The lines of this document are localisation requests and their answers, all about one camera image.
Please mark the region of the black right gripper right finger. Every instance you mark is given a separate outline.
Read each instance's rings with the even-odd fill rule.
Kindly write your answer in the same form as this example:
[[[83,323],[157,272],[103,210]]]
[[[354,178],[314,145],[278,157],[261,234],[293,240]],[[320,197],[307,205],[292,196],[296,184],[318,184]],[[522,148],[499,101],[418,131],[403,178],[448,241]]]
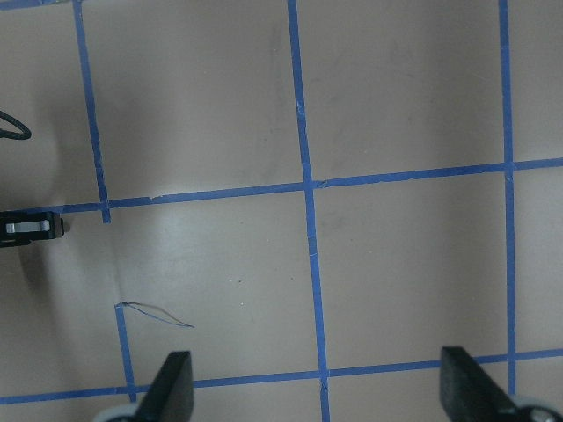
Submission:
[[[440,403],[449,421],[517,421],[518,408],[461,346],[441,350]]]

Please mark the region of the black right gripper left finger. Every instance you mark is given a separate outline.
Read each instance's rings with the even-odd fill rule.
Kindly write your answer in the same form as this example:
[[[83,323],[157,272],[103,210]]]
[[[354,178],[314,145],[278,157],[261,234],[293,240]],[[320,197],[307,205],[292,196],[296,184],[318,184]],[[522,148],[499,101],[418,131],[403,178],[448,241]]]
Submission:
[[[171,352],[134,414],[134,421],[189,421],[194,411],[191,353]]]

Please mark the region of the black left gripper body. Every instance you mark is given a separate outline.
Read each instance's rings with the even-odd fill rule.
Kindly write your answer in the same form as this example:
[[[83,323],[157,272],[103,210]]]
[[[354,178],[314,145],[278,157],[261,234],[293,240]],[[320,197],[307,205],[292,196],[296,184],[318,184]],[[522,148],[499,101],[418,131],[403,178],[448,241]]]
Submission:
[[[1,246],[26,246],[64,236],[64,221],[57,213],[2,212]]]

